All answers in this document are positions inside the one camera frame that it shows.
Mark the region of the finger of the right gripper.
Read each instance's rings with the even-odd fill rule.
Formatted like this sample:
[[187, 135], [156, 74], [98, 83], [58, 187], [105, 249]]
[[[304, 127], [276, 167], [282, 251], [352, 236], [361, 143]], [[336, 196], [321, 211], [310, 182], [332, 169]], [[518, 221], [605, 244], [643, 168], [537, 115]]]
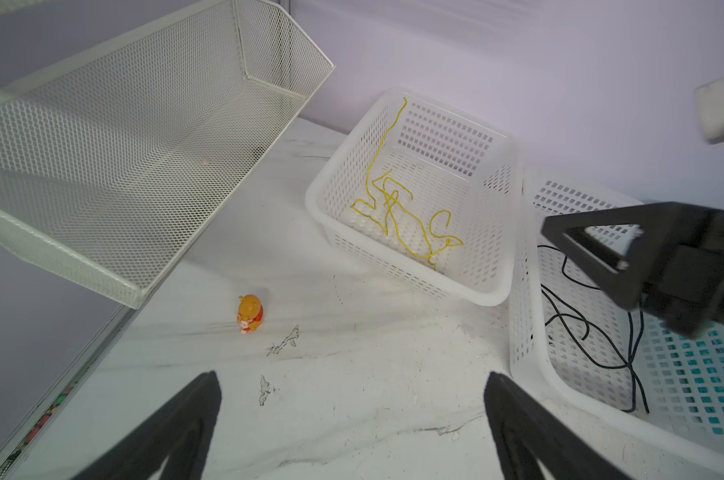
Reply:
[[541, 233], [615, 304], [638, 306], [676, 206], [662, 202], [550, 216]]

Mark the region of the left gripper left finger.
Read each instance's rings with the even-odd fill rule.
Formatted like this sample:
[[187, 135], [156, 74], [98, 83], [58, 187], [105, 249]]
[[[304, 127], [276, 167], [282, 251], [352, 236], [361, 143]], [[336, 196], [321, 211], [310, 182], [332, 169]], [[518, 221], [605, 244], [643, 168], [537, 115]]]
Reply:
[[222, 403], [217, 373], [209, 371], [168, 400], [78, 479], [200, 479]]

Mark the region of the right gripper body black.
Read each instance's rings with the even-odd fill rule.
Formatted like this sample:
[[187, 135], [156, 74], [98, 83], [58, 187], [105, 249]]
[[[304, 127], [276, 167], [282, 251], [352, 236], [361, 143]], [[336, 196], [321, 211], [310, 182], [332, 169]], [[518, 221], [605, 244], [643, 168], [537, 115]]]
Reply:
[[644, 285], [641, 309], [695, 338], [724, 325], [724, 210], [676, 206]]

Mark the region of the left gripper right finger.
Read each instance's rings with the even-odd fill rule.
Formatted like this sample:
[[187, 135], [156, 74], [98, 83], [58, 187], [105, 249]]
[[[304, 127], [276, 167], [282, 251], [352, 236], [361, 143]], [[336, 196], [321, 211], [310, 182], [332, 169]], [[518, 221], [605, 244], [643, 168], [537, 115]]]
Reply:
[[492, 372], [484, 405], [506, 479], [626, 479], [510, 377]]

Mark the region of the teal plastic basket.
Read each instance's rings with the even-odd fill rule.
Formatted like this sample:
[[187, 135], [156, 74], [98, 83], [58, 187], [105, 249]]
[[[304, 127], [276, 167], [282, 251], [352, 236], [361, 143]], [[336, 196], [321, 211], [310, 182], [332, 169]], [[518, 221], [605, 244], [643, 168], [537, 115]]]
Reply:
[[651, 413], [671, 431], [724, 439], [724, 327], [695, 339], [659, 327], [644, 359]]

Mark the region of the middle white plastic basket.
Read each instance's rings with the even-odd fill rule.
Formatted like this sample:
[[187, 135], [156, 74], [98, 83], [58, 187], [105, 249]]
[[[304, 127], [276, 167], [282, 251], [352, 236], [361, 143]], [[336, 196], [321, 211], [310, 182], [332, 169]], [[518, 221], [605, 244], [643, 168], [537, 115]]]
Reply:
[[644, 350], [666, 328], [649, 314], [627, 312], [544, 239], [545, 218], [634, 204], [605, 186], [528, 169], [509, 297], [510, 368], [539, 398], [557, 398], [608, 425], [724, 475], [724, 439], [667, 429], [651, 413]]

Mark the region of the white plastic basket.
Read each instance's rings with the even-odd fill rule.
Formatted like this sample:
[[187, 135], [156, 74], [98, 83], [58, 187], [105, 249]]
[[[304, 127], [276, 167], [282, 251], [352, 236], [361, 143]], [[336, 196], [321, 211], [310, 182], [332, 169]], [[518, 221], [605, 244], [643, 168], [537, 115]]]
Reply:
[[724, 475], [724, 439], [667, 429], [651, 413], [644, 350], [666, 328], [649, 314], [627, 312], [544, 239], [545, 218], [634, 204], [605, 186], [528, 169], [509, 297], [510, 368], [539, 398], [557, 398], [608, 425]]
[[496, 306], [514, 269], [524, 164], [509, 133], [388, 90], [310, 185], [329, 242], [437, 298]]

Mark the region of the orange bear toy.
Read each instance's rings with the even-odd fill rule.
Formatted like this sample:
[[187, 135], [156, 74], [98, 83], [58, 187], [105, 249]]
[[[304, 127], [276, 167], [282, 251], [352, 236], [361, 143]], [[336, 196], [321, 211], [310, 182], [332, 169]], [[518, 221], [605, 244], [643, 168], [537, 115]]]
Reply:
[[261, 300], [252, 294], [240, 296], [238, 323], [243, 335], [258, 330], [263, 323], [264, 307]]

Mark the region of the left white plastic basket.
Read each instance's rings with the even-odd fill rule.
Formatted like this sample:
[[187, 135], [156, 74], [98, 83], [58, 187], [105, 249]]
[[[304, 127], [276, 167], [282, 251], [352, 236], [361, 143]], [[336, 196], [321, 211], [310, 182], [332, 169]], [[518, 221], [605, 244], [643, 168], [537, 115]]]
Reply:
[[388, 90], [310, 185], [329, 242], [437, 298], [496, 306], [514, 269], [524, 164], [509, 133]]

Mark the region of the white two-tier mesh shelf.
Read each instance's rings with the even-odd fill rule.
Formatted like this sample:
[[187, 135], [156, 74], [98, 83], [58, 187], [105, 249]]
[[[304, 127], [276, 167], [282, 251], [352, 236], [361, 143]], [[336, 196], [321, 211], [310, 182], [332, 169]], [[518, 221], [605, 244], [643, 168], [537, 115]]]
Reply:
[[280, 5], [200, 1], [0, 89], [0, 245], [139, 308], [333, 72]]

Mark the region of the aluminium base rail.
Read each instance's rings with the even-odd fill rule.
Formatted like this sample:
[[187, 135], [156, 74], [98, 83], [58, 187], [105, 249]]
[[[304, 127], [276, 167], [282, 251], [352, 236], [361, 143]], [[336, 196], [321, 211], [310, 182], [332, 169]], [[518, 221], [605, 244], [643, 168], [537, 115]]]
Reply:
[[90, 371], [100, 362], [122, 332], [129, 326], [138, 310], [120, 307], [78, 354], [74, 362], [48, 389], [31, 412], [24, 418], [8, 440], [0, 447], [0, 479], [8, 479], [11, 472], [21, 463], [24, 453], [30, 449], [42, 430], [52, 422], [66, 401], [78, 390]]

